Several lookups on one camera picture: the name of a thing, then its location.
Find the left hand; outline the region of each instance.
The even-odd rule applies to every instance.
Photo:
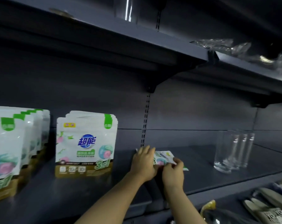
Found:
[[[158,166],[154,165],[155,150],[155,147],[150,149],[149,145],[141,147],[133,157],[130,173],[137,175],[142,184],[157,175]]]

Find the hand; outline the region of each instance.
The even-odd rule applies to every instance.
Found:
[[[149,149],[149,145],[141,147],[134,155],[130,173],[138,175],[142,184],[157,175],[158,167],[154,165],[154,152],[156,148]]]
[[[167,192],[173,189],[183,190],[184,163],[178,158],[173,158],[173,161],[177,164],[167,163],[162,173],[162,180]]]

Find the right hand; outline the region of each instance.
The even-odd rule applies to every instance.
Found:
[[[172,189],[183,189],[184,163],[178,158],[173,158],[173,161],[176,162],[177,165],[173,166],[172,163],[167,163],[162,173],[162,180],[166,191]]]

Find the white label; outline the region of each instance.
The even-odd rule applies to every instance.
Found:
[[[86,167],[79,167],[78,168],[78,172],[85,172],[86,171]]]
[[[60,172],[66,172],[66,167],[60,167]]]
[[[76,167],[69,167],[68,172],[76,172]]]

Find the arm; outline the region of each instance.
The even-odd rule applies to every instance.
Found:
[[[173,161],[177,165],[172,167],[171,163],[168,163],[163,169],[162,178],[165,196],[175,222],[177,224],[206,224],[184,193],[183,162],[177,158],[174,158]]]
[[[109,192],[100,198],[75,224],[121,224],[140,186],[151,180],[155,148],[140,148],[134,155],[131,170]]]

